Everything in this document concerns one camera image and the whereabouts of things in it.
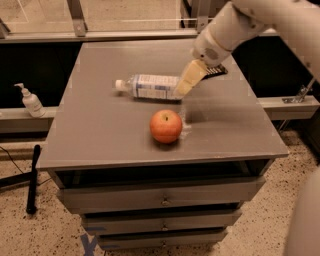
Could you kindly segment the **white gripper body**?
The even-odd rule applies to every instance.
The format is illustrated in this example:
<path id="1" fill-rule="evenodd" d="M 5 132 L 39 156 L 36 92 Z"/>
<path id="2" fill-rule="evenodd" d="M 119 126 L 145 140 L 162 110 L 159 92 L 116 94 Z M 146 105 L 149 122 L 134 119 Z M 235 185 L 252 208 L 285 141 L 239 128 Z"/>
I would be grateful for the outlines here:
<path id="1" fill-rule="evenodd" d="M 192 48 L 192 56 L 202 60 L 209 67 L 220 65 L 230 54 L 230 51 L 215 40 L 208 28 L 198 35 Z"/>

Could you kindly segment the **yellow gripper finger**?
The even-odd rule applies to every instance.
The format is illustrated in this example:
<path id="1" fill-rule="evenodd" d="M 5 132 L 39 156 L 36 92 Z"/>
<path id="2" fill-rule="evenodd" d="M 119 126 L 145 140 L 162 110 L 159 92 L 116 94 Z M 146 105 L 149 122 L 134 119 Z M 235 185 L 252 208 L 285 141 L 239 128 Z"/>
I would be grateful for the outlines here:
<path id="1" fill-rule="evenodd" d="M 181 78 L 173 92 L 176 97 L 187 95 L 205 76 L 207 65 L 202 60 L 192 60 L 183 70 Z"/>

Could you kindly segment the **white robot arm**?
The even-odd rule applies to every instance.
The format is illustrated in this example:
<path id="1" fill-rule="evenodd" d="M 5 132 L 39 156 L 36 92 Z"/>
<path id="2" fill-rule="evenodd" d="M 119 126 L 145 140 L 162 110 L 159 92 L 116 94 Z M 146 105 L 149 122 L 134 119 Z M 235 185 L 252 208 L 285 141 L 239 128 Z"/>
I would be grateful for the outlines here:
<path id="1" fill-rule="evenodd" d="M 201 31 L 174 94 L 183 97 L 234 49 L 274 29 L 289 49 L 320 80 L 320 7 L 308 0 L 230 0 Z M 299 192 L 284 256 L 320 256 L 320 169 Z"/>

